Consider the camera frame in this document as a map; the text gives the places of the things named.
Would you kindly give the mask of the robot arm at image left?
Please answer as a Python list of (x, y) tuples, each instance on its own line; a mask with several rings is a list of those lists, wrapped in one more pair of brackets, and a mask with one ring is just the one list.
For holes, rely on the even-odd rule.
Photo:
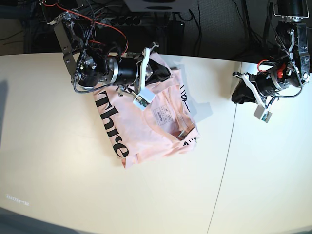
[(60, 11), (47, 23), (53, 26), (76, 93), (116, 87), (119, 96), (146, 96), (148, 85), (170, 77), (170, 70), (151, 57), (158, 43), (128, 55), (126, 34), (104, 23), (101, 13), (82, 14), (82, 4), (76, 0), (69, 7), (58, 0), (43, 0), (41, 5), (44, 10)]

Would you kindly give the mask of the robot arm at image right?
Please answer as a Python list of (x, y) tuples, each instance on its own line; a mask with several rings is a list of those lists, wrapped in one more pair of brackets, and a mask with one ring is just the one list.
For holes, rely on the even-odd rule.
[(263, 102), (268, 107), (290, 86), (302, 89), (310, 79), (306, 0), (270, 0), (263, 31), (265, 57), (257, 74), (234, 72), (239, 79), (231, 100), (235, 104)]

